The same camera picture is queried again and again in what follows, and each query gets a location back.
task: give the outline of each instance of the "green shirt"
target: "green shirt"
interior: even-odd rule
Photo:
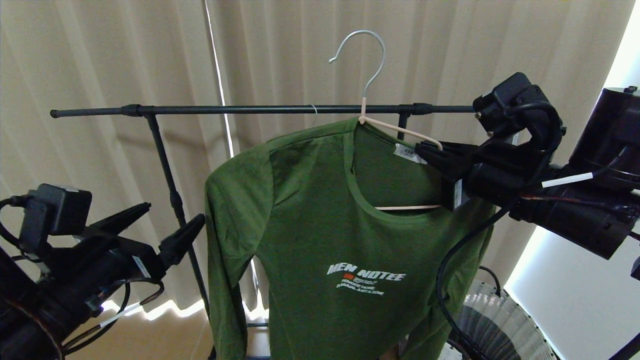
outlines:
[[[206,183],[211,327],[218,356],[244,359],[238,286],[252,256],[269,291],[271,358],[372,360],[409,334],[403,359],[437,359],[450,331],[438,308],[445,253],[493,213],[472,200],[450,212],[375,206],[439,203],[439,175],[394,155],[399,140],[357,119],[257,145]],[[449,263],[457,309],[490,231]]]

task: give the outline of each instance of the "hanger hook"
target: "hanger hook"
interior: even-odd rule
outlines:
[[[385,42],[382,41],[382,38],[380,37],[380,35],[378,35],[377,33],[373,32],[371,30],[356,30],[356,31],[350,33],[349,35],[347,35],[346,38],[344,38],[344,40],[342,41],[342,43],[338,47],[338,51],[335,52],[335,56],[333,58],[329,59],[329,63],[333,63],[335,60],[337,60],[338,56],[340,55],[340,52],[342,51],[342,47],[344,46],[344,43],[346,43],[347,40],[349,40],[354,35],[358,35],[358,34],[369,34],[369,35],[371,35],[372,37],[376,38],[376,40],[380,43],[380,47],[382,47],[382,59],[380,61],[380,66],[378,67],[378,71],[376,71],[376,73],[373,74],[371,79],[369,79],[367,84],[364,86],[364,91],[362,92],[362,97],[367,97],[367,90],[369,89],[369,85],[371,85],[371,83],[376,79],[376,77],[378,77],[378,74],[382,71],[382,66],[384,66],[384,64],[385,64],[385,57],[387,55],[387,48],[385,47]]]

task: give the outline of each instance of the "curtain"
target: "curtain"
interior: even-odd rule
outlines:
[[[26,193],[44,182],[70,184],[93,192],[90,222],[148,201],[150,213],[124,236],[156,247],[178,225],[145,119],[51,119],[49,110],[219,105],[219,84],[232,105],[358,104],[379,65],[377,43],[361,35],[334,64],[328,59],[347,34],[371,29],[385,40],[387,62],[369,89],[369,104],[470,105],[522,71],[568,127],[556,156],[564,163],[598,97],[633,1],[73,0],[0,6],[0,195]],[[239,152],[347,117],[230,115],[231,146]],[[397,123],[395,115],[376,118]],[[220,115],[158,120],[190,219],[204,210],[206,177],[231,155],[227,124]],[[469,114],[411,117],[409,128],[445,141],[486,138]],[[21,216],[7,209],[3,222],[17,233]],[[506,281],[532,229],[500,221],[484,265]],[[206,282],[204,232],[195,250]],[[243,279],[250,310],[256,284],[261,290],[267,284],[256,267],[256,275]],[[35,275],[29,264],[25,269]],[[164,281],[164,300],[180,308],[200,298],[187,259]],[[134,289],[138,300],[152,290]]]

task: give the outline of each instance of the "white wall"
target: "white wall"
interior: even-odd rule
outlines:
[[[640,85],[639,26],[640,1],[636,1],[604,86]],[[539,227],[506,289],[532,315],[560,356],[608,359],[640,331],[640,281],[629,276],[639,256],[639,243],[632,238],[607,261]]]

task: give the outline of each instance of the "beige hanger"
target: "beige hanger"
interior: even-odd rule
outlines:
[[[369,34],[369,35],[373,36],[374,38],[376,38],[376,40],[378,41],[378,43],[380,43],[380,46],[382,47],[382,60],[380,61],[380,66],[378,67],[378,71],[376,71],[376,73],[373,74],[371,79],[369,79],[367,84],[364,86],[364,91],[362,92],[362,108],[360,110],[360,117],[358,117],[358,120],[360,121],[360,123],[364,124],[365,122],[368,122],[370,124],[374,124],[374,125],[377,125],[377,126],[386,127],[387,129],[391,129],[391,130],[399,131],[401,133],[413,135],[413,136],[415,136],[417,138],[420,138],[420,139],[423,139],[423,140],[426,140],[426,141],[429,141],[429,142],[435,144],[438,147],[438,150],[442,150],[442,144],[438,140],[435,140],[434,138],[430,138],[430,137],[428,137],[426,135],[423,135],[423,134],[420,134],[420,133],[416,133],[415,131],[407,130],[407,129],[402,128],[402,127],[393,126],[393,125],[387,124],[386,122],[382,122],[382,121],[379,121],[379,120],[376,120],[376,119],[372,119],[372,118],[367,116],[367,113],[366,113],[366,109],[367,109],[367,90],[369,89],[369,85],[371,85],[371,83],[376,79],[376,77],[378,77],[378,74],[380,74],[380,72],[382,71],[382,66],[384,66],[384,64],[385,64],[385,58],[386,58],[386,55],[387,55],[387,48],[385,47],[385,43],[384,43],[384,41],[382,41],[382,38],[380,37],[380,35],[378,35],[377,33],[373,32],[371,30],[357,30],[357,31],[354,31],[354,32],[350,33],[349,35],[347,35],[346,38],[344,38],[344,40],[342,41],[342,43],[338,47],[338,51],[336,51],[335,56],[333,58],[329,59],[329,63],[333,63],[335,60],[337,60],[338,55],[340,55],[340,52],[342,51],[342,46],[344,46],[344,44],[347,42],[347,40],[349,40],[352,36],[358,35],[358,34]],[[441,205],[376,206],[376,209],[378,209],[378,210],[417,210],[417,209],[439,208],[440,206]]]

